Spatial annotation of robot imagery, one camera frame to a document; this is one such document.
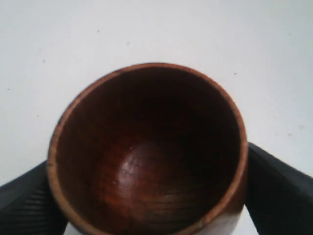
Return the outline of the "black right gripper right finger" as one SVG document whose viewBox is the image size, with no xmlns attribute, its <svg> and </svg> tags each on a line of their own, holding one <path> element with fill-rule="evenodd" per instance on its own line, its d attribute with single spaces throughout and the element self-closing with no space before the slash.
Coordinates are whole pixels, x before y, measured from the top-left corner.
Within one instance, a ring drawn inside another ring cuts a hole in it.
<svg viewBox="0 0 313 235">
<path fill-rule="evenodd" d="M 313 179 L 250 143 L 245 206 L 260 235 L 313 233 Z"/>
</svg>

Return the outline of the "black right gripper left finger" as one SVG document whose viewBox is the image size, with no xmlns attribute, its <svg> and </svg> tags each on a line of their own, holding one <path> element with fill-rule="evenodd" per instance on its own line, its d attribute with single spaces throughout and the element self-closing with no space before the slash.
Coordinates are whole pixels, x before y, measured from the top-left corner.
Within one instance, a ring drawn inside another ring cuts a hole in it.
<svg viewBox="0 0 313 235">
<path fill-rule="evenodd" d="M 62 235 L 67 223 L 50 191 L 46 162 L 0 187 L 2 235 Z"/>
</svg>

